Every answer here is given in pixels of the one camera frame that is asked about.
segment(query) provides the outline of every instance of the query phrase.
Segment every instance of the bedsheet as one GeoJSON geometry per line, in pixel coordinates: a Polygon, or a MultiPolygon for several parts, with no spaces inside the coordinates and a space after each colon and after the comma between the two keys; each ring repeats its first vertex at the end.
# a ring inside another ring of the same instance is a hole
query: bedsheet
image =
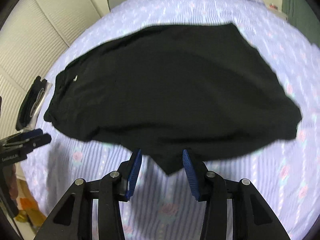
{"type": "MultiPolygon", "coordinates": [[[[206,164],[225,179],[250,179],[290,238],[301,240],[320,214],[320,50],[268,11],[261,0],[127,0],[87,29],[57,60],[46,79],[55,86],[56,75],[73,59],[146,26],[229,22],[270,64],[287,95],[300,106],[303,120],[295,141],[278,141],[241,158],[206,164]]],[[[67,138],[44,122],[53,92],[54,88],[37,122],[38,128],[51,134],[52,142],[36,149],[21,164],[29,188],[46,215],[75,179],[101,179],[131,154],[121,146],[67,138]]],[[[205,204],[192,197],[183,170],[167,177],[144,156],[135,194],[128,203],[120,203],[120,209],[126,239],[196,240],[205,204]]],[[[231,227],[228,216],[228,239],[231,227]]],[[[93,238],[98,238],[96,202],[93,238]]]]}

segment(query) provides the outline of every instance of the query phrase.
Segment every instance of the black cloth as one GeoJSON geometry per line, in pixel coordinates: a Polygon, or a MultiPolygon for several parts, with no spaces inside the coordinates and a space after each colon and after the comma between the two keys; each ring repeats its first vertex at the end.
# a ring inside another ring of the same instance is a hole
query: black cloth
{"type": "Polygon", "coordinates": [[[170,174],[187,147],[209,161],[294,139],[301,114],[233,24],[167,25],[71,62],[44,119],[75,139],[139,147],[170,174]]]}
{"type": "Polygon", "coordinates": [[[41,81],[41,77],[37,76],[31,85],[28,93],[26,94],[18,113],[18,118],[16,122],[16,130],[20,131],[23,128],[27,127],[27,125],[31,121],[31,117],[33,113],[31,112],[34,108],[36,102],[39,102],[41,98],[40,95],[43,96],[43,91],[45,90],[45,85],[47,84],[47,80],[43,79],[41,81]]]}

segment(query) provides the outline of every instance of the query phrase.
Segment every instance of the folded clothes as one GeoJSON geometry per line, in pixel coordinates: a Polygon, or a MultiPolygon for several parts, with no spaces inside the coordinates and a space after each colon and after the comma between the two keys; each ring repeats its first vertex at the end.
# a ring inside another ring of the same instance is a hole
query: folded clothes
{"type": "Polygon", "coordinates": [[[170,174],[296,137],[299,108],[233,24],[145,28],[102,44],[56,77],[44,120],[65,135],[120,144],[170,174]]]}
{"type": "Polygon", "coordinates": [[[24,129],[30,123],[34,111],[45,93],[46,84],[47,80],[43,79],[41,81],[40,76],[37,76],[34,80],[20,106],[16,123],[17,131],[24,129]]]}
{"type": "Polygon", "coordinates": [[[42,108],[44,100],[47,97],[51,87],[52,87],[52,83],[47,82],[45,84],[44,93],[41,93],[42,94],[42,96],[40,98],[41,100],[40,101],[37,100],[36,103],[34,103],[32,109],[31,109],[31,113],[30,113],[30,115],[32,115],[31,116],[31,120],[28,123],[28,125],[24,128],[24,130],[34,130],[36,128],[36,123],[37,123],[37,120],[38,120],[38,116],[39,116],[40,110],[42,108]]]}

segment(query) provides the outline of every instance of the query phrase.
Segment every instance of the bed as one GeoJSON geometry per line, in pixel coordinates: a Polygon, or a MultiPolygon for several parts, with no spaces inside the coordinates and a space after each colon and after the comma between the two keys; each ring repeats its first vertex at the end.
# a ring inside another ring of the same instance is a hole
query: bed
{"type": "MultiPolygon", "coordinates": [[[[230,22],[269,63],[287,95],[300,106],[303,120],[295,141],[278,141],[247,156],[206,165],[225,179],[250,179],[290,238],[302,240],[320,214],[320,50],[261,0],[127,0],[76,39],[45,78],[55,86],[56,75],[73,59],[146,26],[230,22]]],[[[101,179],[131,154],[117,145],[70,139],[44,122],[53,92],[54,88],[37,122],[38,128],[51,134],[52,142],[21,164],[29,189],[46,215],[75,179],[101,179]]],[[[183,170],[167,177],[144,156],[135,194],[130,202],[120,203],[120,209],[126,239],[196,240],[205,204],[192,197],[183,170]]],[[[228,239],[232,238],[231,228],[228,216],[228,239]]],[[[92,230],[93,238],[98,239],[96,202],[92,230]]]]}

